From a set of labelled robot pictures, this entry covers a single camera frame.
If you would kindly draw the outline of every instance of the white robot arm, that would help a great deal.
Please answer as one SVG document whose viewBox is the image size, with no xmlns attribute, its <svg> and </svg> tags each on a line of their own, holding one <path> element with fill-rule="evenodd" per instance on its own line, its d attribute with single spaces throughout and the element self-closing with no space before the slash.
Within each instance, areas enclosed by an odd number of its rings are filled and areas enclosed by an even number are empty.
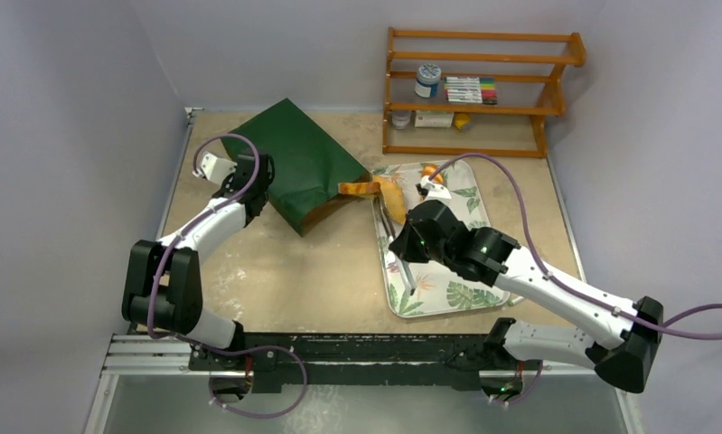
<svg viewBox="0 0 722 434">
<path fill-rule="evenodd" d="M 638 302 L 588 285 L 543 263 L 531 251 L 493 228 L 467 229 L 446 206 L 450 193 L 422 178 L 425 201 L 408 212 L 406 225 L 389 245 L 407 262 L 437 261 L 458 276 L 533 300 L 576 327 L 532 325 L 501 318 L 492 331 L 503 350 L 520 361 L 572 363 L 595 371 L 629 392 L 642 392 L 661 334 L 618 315 L 620 312 L 661 324 L 663 307 L 645 297 Z M 603 299 L 606 310 L 564 290 L 551 277 L 579 294 Z"/>
<path fill-rule="evenodd" d="M 253 157 L 241 155 L 234 164 L 209 152 L 203 156 L 200 172 L 194 174 L 219 185 L 220 190 L 182 228 L 158 241 L 139 241 L 132 248 L 121 307 L 125 319 L 147 323 L 150 278 L 158 268 L 159 258 L 171 250 L 164 270 L 171 271 L 172 276 L 156 298 L 155 326 L 215 348 L 242 346 L 236 340 L 243 340 L 243 326 L 203 306 L 200 267 L 226 239 L 257 217 L 267 203 L 274 166 L 267 154 L 259 154 L 259 159 L 262 165 L 256 182 L 237 202 L 229 203 L 254 172 Z"/>
</svg>

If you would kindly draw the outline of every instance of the tray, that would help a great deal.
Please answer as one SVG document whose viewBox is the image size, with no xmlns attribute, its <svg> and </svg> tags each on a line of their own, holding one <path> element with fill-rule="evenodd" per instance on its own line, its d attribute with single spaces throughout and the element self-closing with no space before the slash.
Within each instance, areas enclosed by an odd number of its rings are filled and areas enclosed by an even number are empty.
<svg viewBox="0 0 722 434">
<path fill-rule="evenodd" d="M 406 208 L 419 204 L 416 185 L 422 178 L 425 165 L 441 165 L 444 161 L 389 165 L 374 169 L 374 175 L 387 177 L 403 188 Z M 445 186 L 451 191 L 449 208 L 456 218 L 470 228 L 489 225 L 488 214 L 478 191 L 473 169 L 464 161 L 457 161 L 443 172 Z M 411 296 L 404 290 L 403 279 L 394 255 L 388 251 L 389 241 L 382 226 L 381 216 L 374 211 L 374 223 L 380 247 L 380 261 L 385 280 L 385 291 L 390 310 L 405 318 L 442 315 L 465 310 L 501 306 L 510 298 L 510 293 L 497 287 L 490 288 L 482 283 L 469 282 L 456 276 L 448 268 L 436 263 L 409 264 L 411 274 L 417 282 L 417 290 Z M 401 226 L 395 224 L 396 233 Z"/>
</svg>

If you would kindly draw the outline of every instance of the small box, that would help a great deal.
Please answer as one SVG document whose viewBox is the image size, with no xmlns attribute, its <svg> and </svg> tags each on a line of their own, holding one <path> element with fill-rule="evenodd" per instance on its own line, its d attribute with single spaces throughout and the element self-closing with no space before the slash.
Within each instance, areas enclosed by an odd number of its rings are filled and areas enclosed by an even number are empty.
<svg viewBox="0 0 722 434">
<path fill-rule="evenodd" d="M 454 113 L 448 111 L 417 110 L 414 127 L 448 128 L 454 121 Z"/>
</svg>

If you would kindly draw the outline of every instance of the orange wooden shelf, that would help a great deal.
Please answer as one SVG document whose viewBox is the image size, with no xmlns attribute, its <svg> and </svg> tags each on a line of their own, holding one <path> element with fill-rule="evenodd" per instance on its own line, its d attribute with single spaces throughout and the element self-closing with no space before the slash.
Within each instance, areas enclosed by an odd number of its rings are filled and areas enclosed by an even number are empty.
<svg viewBox="0 0 722 434">
<path fill-rule="evenodd" d="M 515 41 L 515 42 L 556 42 L 566 45 L 565 52 L 558 55 L 493 54 L 470 52 L 396 52 L 395 38 L 455 39 L 478 41 Z M 549 75 L 508 75 L 474 72 L 443 72 L 444 77 L 491 77 L 496 81 L 518 83 L 543 83 L 544 87 L 534 106 L 488 106 L 483 104 L 406 102 L 390 99 L 393 79 L 415 79 L 415 71 L 393 71 L 394 60 L 420 61 L 484 61 L 509 63 L 539 63 L 554 65 Z M 586 50 L 578 33 L 572 34 L 535 34 L 535 33 L 478 33 L 443 32 L 428 30 L 388 29 L 387 70 L 385 80 L 385 106 L 382 124 L 382 152 L 409 154 L 454 155 L 466 151 L 479 151 L 493 156 L 524 156 L 543 158 L 547 156 L 547 139 L 544 134 L 544 120 L 547 116 L 562 116 L 566 112 L 566 103 L 562 95 L 560 78 L 567 65 L 580 67 L 586 62 Z M 467 149 L 457 147 L 430 146 L 391 146 L 389 144 L 388 116 L 392 110 L 436 110 L 461 113 L 481 113 L 489 115 L 524 115 L 530 117 L 537 149 Z"/>
</svg>

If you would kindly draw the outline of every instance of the orange object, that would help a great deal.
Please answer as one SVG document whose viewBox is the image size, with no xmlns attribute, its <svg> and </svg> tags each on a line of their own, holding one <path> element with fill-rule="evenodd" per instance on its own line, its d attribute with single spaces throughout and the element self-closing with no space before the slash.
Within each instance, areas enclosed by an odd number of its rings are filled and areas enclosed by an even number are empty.
<svg viewBox="0 0 722 434">
<path fill-rule="evenodd" d="M 373 199 L 374 194 L 381 193 L 384 205 L 392 220 L 404 224 L 406 222 L 406 202 L 403 200 L 403 189 L 388 178 L 374 175 L 371 183 L 340 183 L 339 193 Z"/>
<path fill-rule="evenodd" d="M 339 183 L 337 188 L 340 194 L 353 196 L 381 193 L 380 183 Z"/>
<path fill-rule="evenodd" d="M 422 169 L 422 176 L 430 176 L 431 174 L 435 173 L 437 170 L 436 165 L 426 165 Z M 437 174 L 435 178 L 433 178 L 433 182 L 443 185 L 443 175 Z"/>
</svg>

